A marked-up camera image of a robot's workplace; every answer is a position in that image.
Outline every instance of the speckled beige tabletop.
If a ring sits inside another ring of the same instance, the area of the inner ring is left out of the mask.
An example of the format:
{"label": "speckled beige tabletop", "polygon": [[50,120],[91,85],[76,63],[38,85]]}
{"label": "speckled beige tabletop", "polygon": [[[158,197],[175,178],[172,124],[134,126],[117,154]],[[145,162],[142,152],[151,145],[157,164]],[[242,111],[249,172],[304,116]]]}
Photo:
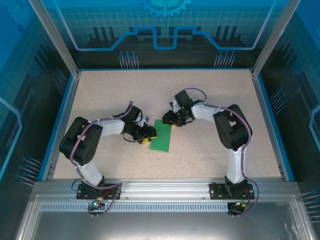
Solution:
{"label": "speckled beige tabletop", "polygon": [[[249,177],[279,177],[258,98],[248,70],[130,70],[84,71],[68,121],[76,117],[100,119],[122,113],[130,100],[153,125],[170,110],[169,102],[180,90],[202,89],[206,103],[240,106],[253,136],[246,152]],[[201,93],[189,90],[195,101]],[[218,178],[227,172],[227,150],[216,127],[196,119],[173,127],[169,152],[150,150],[149,144],[126,142],[122,135],[102,138],[94,156],[105,178]],[[75,168],[59,155],[54,178],[78,178]]]}

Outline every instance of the green sponge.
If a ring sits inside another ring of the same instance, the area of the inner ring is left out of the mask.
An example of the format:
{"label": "green sponge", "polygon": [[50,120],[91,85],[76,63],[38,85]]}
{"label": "green sponge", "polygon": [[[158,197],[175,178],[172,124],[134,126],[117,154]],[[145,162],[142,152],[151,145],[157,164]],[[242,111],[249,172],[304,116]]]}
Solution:
{"label": "green sponge", "polygon": [[154,128],[156,129],[157,138],[151,140],[150,149],[168,153],[172,127],[163,124],[162,120],[156,119],[154,121]]}

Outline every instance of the robotic arm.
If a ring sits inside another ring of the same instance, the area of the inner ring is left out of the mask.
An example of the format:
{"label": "robotic arm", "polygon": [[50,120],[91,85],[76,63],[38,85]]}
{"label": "robotic arm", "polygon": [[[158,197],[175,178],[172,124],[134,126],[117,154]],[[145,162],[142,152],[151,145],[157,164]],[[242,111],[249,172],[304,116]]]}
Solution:
{"label": "robotic arm", "polygon": [[140,144],[150,142],[152,138],[157,137],[157,131],[154,127],[147,125],[148,120],[149,118],[143,116],[142,111],[133,105],[130,105],[125,113],[97,120],[95,124],[83,117],[77,117],[63,137],[59,150],[67,159],[70,159],[76,142],[85,128],[91,124],[74,151],[73,163],[76,164],[75,168],[82,180],[94,187],[103,188],[105,179],[94,161],[100,138],[114,134],[129,134],[133,137],[133,141],[129,142]]}
{"label": "robotic arm", "polygon": [[[215,123],[219,139],[223,146],[228,149],[228,169],[225,176],[225,190],[229,193],[230,197],[239,192],[242,193],[243,188],[248,184],[248,181],[242,174],[241,165],[241,154],[243,151],[244,168],[247,147],[243,149],[243,146],[247,143],[249,138],[244,123],[230,111],[225,110],[225,108],[208,105],[201,100],[193,101],[185,90],[176,94],[170,105],[172,110],[163,116],[163,124],[182,127],[193,122],[195,119],[204,119],[211,123]],[[240,115],[248,124],[238,105],[233,104],[229,106],[228,109]]]}

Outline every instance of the metal pin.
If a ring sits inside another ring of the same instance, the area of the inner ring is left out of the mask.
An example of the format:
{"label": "metal pin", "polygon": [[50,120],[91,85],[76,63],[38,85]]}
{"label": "metal pin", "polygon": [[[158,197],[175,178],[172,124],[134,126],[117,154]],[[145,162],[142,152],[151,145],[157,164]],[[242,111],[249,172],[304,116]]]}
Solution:
{"label": "metal pin", "polygon": [[221,56],[221,61],[220,61],[220,64],[219,64],[219,68],[221,68],[221,63],[222,63],[222,61],[224,60],[224,58],[225,58],[225,56],[222,55],[222,56]]}
{"label": "metal pin", "polygon": [[67,86],[67,84],[65,83],[64,79],[61,78],[61,77],[59,77],[58,74],[57,74],[57,72],[54,72],[54,75],[56,76],[56,78],[59,80],[59,82],[60,82],[64,87]]}
{"label": "metal pin", "polygon": [[274,108],[274,107],[275,107],[275,105],[276,105],[279,101],[281,101],[281,100],[282,100],[282,97],[283,97],[283,95],[282,95],[282,96],[279,96],[279,98],[278,98],[277,100],[272,101],[272,103],[271,103],[271,107],[272,107],[272,108]]}
{"label": "metal pin", "polygon": [[128,62],[129,62],[129,69],[131,68],[131,66],[130,66],[130,58],[129,58],[129,51],[125,51],[125,53],[126,53],[126,56],[127,56],[127,58],[128,58]]}
{"label": "metal pin", "polygon": [[18,169],[23,169],[23,170],[28,171],[29,173],[32,173],[32,174],[38,175],[38,173],[35,173],[35,172],[33,172],[33,171],[29,170],[29,169],[26,169],[25,167],[22,167],[22,165],[19,165],[19,166],[18,166]]}
{"label": "metal pin", "polygon": [[57,69],[58,73],[60,74],[60,76],[61,76],[66,82],[68,82],[68,79],[67,79],[66,76],[62,73],[62,70],[60,70],[60,69],[58,69],[58,68],[56,68],[56,69]]}
{"label": "metal pin", "polygon": [[27,163],[25,166],[26,166],[27,168],[31,168],[31,169],[33,169],[33,170],[35,170],[35,171],[37,171],[37,172],[40,172],[38,169],[34,168],[33,166],[30,166],[29,163]]}
{"label": "metal pin", "polygon": [[305,200],[305,199],[312,199],[312,198],[315,198],[315,197],[320,197],[320,194],[319,194],[319,195],[314,195],[314,196],[305,197],[305,198],[302,198],[302,199],[303,199],[303,200]]}
{"label": "metal pin", "polygon": [[303,194],[301,194],[301,196],[307,195],[307,194],[316,194],[316,193],[317,193],[316,190],[315,190],[315,189],[312,189],[312,191],[303,193]]}
{"label": "metal pin", "polygon": [[315,201],[308,201],[308,202],[304,202],[304,204],[313,204],[313,203],[316,203],[316,204],[319,204],[320,203],[320,200],[317,198]]}
{"label": "metal pin", "polygon": [[38,168],[41,168],[41,166],[39,166],[38,164],[33,163],[32,161],[27,160],[24,156],[21,158],[21,161],[22,162],[26,161],[26,162],[28,162],[28,163],[30,163],[30,164],[38,167]]}
{"label": "metal pin", "polygon": [[25,171],[22,173],[22,175],[23,175],[24,177],[25,177],[25,176],[28,176],[28,177],[30,177],[30,178],[33,178],[33,179],[37,180],[37,178],[36,178],[35,176],[32,176],[32,175],[26,173]]}
{"label": "metal pin", "polygon": [[272,111],[275,111],[275,109],[278,108],[279,105],[282,104],[283,102],[284,102],[283,100],[280,100],[280,101],[276,104],[276,106],[272,107],[272,108],[273,108]]}
{"label": "metal pin", "polygon": [[219,61],[220,61],[220,57],[221,57],[221,54],[223,53],[224,51],[220,51],[220,55],[219,55],[219,58],[218,58],[218,63],[217,64],[219,64]]}
{"label": "metal pin", "polygon": [[124,61],[124,56],[123,56],[123,51],[119,52],[121,54],[121,58],[122,58],[122,63],[123,63],[123,67],[125,67],[125,61]]}
{"label": "metal pin", "polygon": [[283,103],[281,103],[273,112],[275,113],[276,111],[278,111],[286,102],[288,101],[288,98],[286,98]]}
{"label": "metal pin", "polygon": [[127,62],[127,56],[124,56],[123,58],[124,58],[124,60],[125,60],[126,69],[129,69],[129,68],[128,68],[128,62]]}
{"label": "metal pin", "polygon": [[228,61],[229,61],[229,59],[230,59],[230,56],[228,55],[228,56],[226,56],[226,58],[227,58],[227,60],[225,61],[224,68],[227,68],[227,64],[228,64]]}
{"label": "metal pin", "polygon": [[277,89],[275,90],[274,94],[270,97],[270,99],[272,99],[272,98],[276,95],[276,93],[278,93],[278,92],[279,92],[279,89],[277,88]]}
{"label": "metal pin", "polygon": [[318,211],[307,211],[306,213],[307,214],[320,213],[320,210],[318,210]]}
{"label": "metal pin", "polygon": [[138,56],[135,56],[135,59],[136,59],[136,64],[137,64],[138,69],[139,69],[139,57],[138,57]]}
{"label": "metal pin", "polygon": [[236,57],[237,57],[236,55],[234,55],[234,56],[232,57],[232,62],[231,62],[231,64],[230,64],[230,67],[229,67],[229,68],[232,68],[232,65],[234,64],[234,60],[235,60]]}
{"label": "metal pin", "polygon": [[272,97],[270,97],[269,101],[271,102],[276,96],[278,96],[278,94],[284,89],[284,87],[281,87],[280,90],[278,91],[278,93],[276,95],[272,95]]}
{"label": "metal pin", "polygon": [[56,89],[58,89],[59,93],[61,93],[61,95],[63,96],[64,93],[63,93],[62,90],[60,90],[60,88],[58,87],[58,85],[55,83],[54,86],[55,86]]}
{"label": "metal pin", "polygon": [[225,51],[225,56],[224,56],[224,60],[223,60],[223,64],[222,64],[222,67],[224,67],[224,64],[225,64],[225,61],[227,59],[227,55],[228,55],[229,51]]}
{"label": "metal pin", "polygon": [[135,68],[137,68],[137,65],[136,65],[136,58],[135,58],[135,51],[131,51],[132,55],[133,55],[133,61],[134,61],[134,66]]}
{"label": "metal pin", "polygon": [[306,207],[306,209],[313,209],[313,208],[318,208],[318,207],[320,207],[320,205],[317,205],[317,206],[308,206],[308,207]]}
{"label": "metal pin", "polygon": [[219,57],[218,55],[216,55],[216,56],[215,56],[215,60],[214,60],[214,64],[213,64],[213,68],[215,68],[215,67],[216,67],[216,63],[217,63],[217,59],[218,59],[218,57]]}
{"label": "metal pin", "polygon": [[61,76],[61,73],[59,73],[59,75],[58,75],[57,72],[55,71],[55,72],[54,72],[54,75],[56,76],[57,79],[60,80],[60,82],[61,82],[64,86],[67,86],[64,78]]}
{"label": "metal pin", "polygon": [[277,96],[275,96],[272,100],[271,100],[271,102],[270,102],[270,104],[271,104],[271,106],[273,106],[274,104],[276,104],[279,100],[281,100],[282,99],[282,96],[281,95],[277,95]]}
{"label": "metal pin", "polygon": [[18,173],[15,175],[15,178],[16,178],[16,179],[17,179],[17,178],[21,178],[21,179],[28,180],[28,181],[33,182],[33,183],[35,182],[35,181],[30,180],[30,179],[28,179],[28,178],[26,178],[26,177],[20,176]]}
{"label": "metal pin", "polygon": [[124,69],[124,68],[122,67],[121,56],[118,56],[118,59],[119,59],[119,62],[120,62],[121,69]]}
{"label": "metal pin", "polygon": [[65,87],[58,79],[56,79],[55,77],[52,77],[52,79],[62,90],[65,90]]}
{"label": "metal pin", "polygon": [[232,54],[231,54],[231,57],[230,57],[230,60],[229,60],[228,66],[229,66],[229,64],[231,63],[231,59],[232,59],[232,57],[233,57],[233,55],[234,55],[234,53],[235,53],[235,52],[236,52],[235,50],[233,50],[233,51],[232,51]]}
{"label": "metal pin", "polygon": [[26,183],[26,182],[24,182],[23,180],[20,180],[20,184],[25,184],[25,185],[29,185],[29,186],[33,187],[32,184]]}
{"label": "metal pin", "polygon": [[132,65],[132,68],[134,69],[134,62],[132,61],[132,56],[130,56],[130,60],[131,60],[131,65]]}
{"label": "metal pin", "polygon": [[276,112],[276,114],[275,114],[274,116],[277,116],[277,115],[278,115],[278,113],[280,113],[280,112],[281,112],[281,110],[283,110],[283,109],[285,109],[285,105],[283,105],[283,106],[281,107],[281,109],[280,109],[279,111],[277,111],[277,112]]}
{"label": "metal pin", "polygon": [[29,159],[29,160],[33,160],[33,161],[37,162],[38,164],[42,165],[42,163],[41,163],[41,162],[39,162],[39,161],[35,160],[34,158],[32,158],[32,156],[29,156],[29,157],[28,157],[28,159]]}

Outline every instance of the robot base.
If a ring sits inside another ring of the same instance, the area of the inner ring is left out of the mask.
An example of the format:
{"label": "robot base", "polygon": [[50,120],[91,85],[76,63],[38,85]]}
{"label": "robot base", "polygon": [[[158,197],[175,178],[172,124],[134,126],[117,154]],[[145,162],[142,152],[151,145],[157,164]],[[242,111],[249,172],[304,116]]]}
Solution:
{"label": "robot base", "polygon": [[[103,187],[109,187],[112,186],[113,184],[104,184]],[[104,200],[112,200],[114,199],[116,193],[117,193],[118,188],[114,187],[111,189],[107,189],[107,190],[98,190],[98,189],[94,189],[90,186],[88,186],[87,184],[81,182],[78,186],[78,190],[76,193],[76,199],[79,200],[95,200],[98,197],[103,196]],[[120,199],[120,195],[121,193],[118,194],[118,196],[116,197],[116,200]]]}
{"label": "robot base", "polygon": [[250,192],[250,199],[255,199],[255,193],[253,192],[252,184],[244,184],[241,188],[237,189],[236,192],[230,196],[229,192],[226,190],[225,183],[211,183],[209,185],[210,199],[211,200],[247,200],[248,195],[244,192],[248,190]]}

